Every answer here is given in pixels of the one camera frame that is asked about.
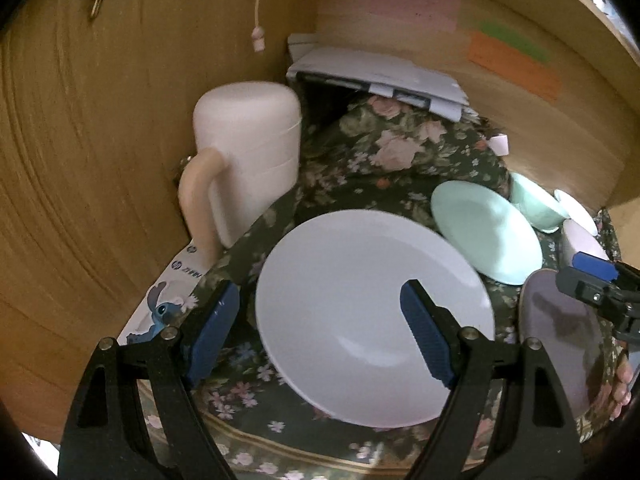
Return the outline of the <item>person right hand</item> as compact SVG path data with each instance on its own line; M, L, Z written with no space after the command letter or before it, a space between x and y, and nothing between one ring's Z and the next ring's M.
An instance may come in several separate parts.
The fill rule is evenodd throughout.
M620 355L620 362L617 364L612 391L610 394L610 405L608 406L608 419L612 422L620 414L623 408L631 400L631 381L634 378L634 369L629 363L626 353Z

